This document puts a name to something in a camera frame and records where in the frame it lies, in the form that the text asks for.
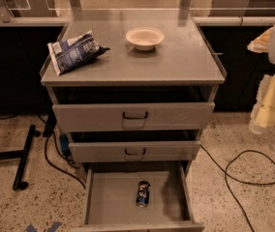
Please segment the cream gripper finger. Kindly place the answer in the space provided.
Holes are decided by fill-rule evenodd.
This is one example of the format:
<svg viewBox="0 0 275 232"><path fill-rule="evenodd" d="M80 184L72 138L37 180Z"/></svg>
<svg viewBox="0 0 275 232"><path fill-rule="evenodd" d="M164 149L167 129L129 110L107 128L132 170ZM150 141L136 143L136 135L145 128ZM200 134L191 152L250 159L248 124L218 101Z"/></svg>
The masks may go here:
<svg viewBox="0 0 275 232"><path fill-rule="evenodd" d="M249 130L262 134L275 127L275 74L266 74L262 78L256 100L250 116Z"/></svg>
<svg viewBox="0 0 275 232"><path fill-rule="evenodd" d="M270 27L264 31L260 36L250 41L247 49L255 53L267 53L269 50L270 36L273 28Z"/></svg>

